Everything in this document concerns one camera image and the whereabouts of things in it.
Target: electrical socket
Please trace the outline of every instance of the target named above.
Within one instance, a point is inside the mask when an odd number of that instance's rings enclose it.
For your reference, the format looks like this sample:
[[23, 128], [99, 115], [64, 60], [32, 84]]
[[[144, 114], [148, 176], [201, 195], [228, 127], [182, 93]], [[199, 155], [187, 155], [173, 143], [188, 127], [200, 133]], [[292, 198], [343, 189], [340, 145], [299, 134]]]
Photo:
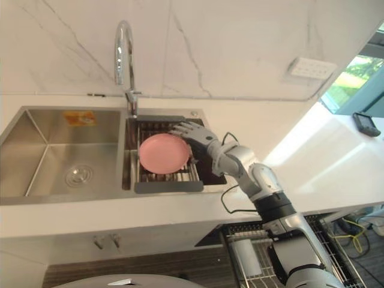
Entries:
[[325, 80], [336, 67], [334, 63], [298, 57], [291, 63], [289, 73], [293, 76]]

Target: sink basin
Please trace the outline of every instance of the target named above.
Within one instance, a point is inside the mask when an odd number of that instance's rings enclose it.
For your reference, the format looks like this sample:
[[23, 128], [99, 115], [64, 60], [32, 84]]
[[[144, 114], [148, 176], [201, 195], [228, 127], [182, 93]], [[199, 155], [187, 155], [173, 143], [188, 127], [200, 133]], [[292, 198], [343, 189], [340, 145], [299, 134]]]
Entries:
[[227, 189], [212, 160], [196, 157], [180, 171], [155, 175], [139, 146], [183, 120], [207, 126], [201, 110], [22, 108], [0, 136], [0, 205], [76, 202]]
[[2, 205], [93, 199], [119, 188], [121, 111], [24, 109], [19, 114], [0, 142]]

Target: faucet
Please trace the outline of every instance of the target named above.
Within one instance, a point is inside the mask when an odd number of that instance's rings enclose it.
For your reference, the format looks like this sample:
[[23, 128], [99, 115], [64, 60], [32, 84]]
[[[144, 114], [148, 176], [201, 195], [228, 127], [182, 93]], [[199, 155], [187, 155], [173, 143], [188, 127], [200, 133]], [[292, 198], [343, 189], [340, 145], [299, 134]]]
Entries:
[[128, 52], [128, 65], [130, 71], [130, 88], [124, 91], [125, 97], [128, 101], [128, 111], [132, 117], [137, 117], [137, 96], [141, 92], [136, 91], [134, 84], [134, 72], [133, 72], [133, 39], [131, 26], [127, 21], [120, 21], [115, 37], [115, 83], [117, 85], [124, 85], [124, 42], [127, 45]]

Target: pink dish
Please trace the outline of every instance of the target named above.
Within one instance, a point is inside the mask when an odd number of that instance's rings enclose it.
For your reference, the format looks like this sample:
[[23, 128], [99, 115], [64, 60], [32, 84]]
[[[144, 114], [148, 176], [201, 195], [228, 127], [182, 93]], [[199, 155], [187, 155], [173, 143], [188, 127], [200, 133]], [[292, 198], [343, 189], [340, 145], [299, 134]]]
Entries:
[[155, 174], [170, 174], [180, 170], [190, 157], [186, 142], [171, 134], [156, 134], [139, 148], [142, 166]]

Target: window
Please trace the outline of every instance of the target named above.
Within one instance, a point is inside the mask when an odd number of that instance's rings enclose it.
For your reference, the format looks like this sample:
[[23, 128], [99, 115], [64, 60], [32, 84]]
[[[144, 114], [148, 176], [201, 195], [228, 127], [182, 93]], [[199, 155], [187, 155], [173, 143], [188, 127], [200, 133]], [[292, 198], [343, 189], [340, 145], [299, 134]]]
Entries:
[[384, 117], [384, 23], [320, 102], [335, 114], [364, 111]]

